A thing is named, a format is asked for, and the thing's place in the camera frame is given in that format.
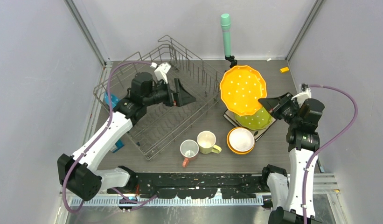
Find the orange polka dot plate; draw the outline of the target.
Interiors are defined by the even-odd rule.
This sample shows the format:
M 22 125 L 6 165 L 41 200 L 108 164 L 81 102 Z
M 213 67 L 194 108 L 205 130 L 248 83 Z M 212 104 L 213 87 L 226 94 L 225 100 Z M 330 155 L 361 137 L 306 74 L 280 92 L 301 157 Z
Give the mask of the orange polka dot plate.
M 262 108 L 258 100 L 267 97 L 266 81 L 248 65 L 236 65 L 226 71 L 219 87 L 227 109 L 239 116 L 255 114 Z

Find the blue polka dot plate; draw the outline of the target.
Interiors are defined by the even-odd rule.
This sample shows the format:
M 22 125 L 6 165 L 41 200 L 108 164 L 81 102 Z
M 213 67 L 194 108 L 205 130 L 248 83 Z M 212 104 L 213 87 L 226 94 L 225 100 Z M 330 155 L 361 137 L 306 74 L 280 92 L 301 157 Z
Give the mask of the blue polka dot plate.
M 109 105 L 109 103 L 111 103 L 112 105 L 112 108 L 114 109 L 114 107 L 117 105 L 117 103 L 119 102 L 119 98 L 116 97 L 115 95 L 111 95 L 110 97 L 108 96 L 107 92 L 105 92 L 104 94 L 104 101 L 107 105 Z

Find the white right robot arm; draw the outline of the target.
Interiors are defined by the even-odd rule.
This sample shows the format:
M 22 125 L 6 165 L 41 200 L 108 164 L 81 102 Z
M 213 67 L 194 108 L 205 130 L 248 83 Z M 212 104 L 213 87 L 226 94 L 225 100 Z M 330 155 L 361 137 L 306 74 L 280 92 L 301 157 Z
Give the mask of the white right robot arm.
M 301 100 L 286 93 L 276 98 L 261 98 L 259 103 L 276 120 L 288 125 L 286 142 L 291 170 L 267 165 L 262 170 L 260 187 L 270 191 L 270 224 L 317 224 L 313 204 L 314 166 L 320 138 L 316 129 L 325 108 L 314 98 Z

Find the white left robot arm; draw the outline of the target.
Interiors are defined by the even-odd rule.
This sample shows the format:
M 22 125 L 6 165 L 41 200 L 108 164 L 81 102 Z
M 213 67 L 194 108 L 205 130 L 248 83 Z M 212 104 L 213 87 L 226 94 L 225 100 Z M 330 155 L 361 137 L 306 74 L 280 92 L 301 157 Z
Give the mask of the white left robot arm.
M 93 137 L 72 155 L 62 154 L 58 161 L 59 181 L 63 192 L 71 191 L 84 201 L 99 191 L 119 188 L 132 193 L 137 186 L 136 173 L 125 166 L 98 170 L 111 147 L 147 113 L 151 105 L 181 107 L 196 101 L 178 78 L 174 89 L 166 79 L 155 82 L 151 73 L 139 72 L 132 79 L 127 95 L 115 106 L 108 103 L 110 116 Z

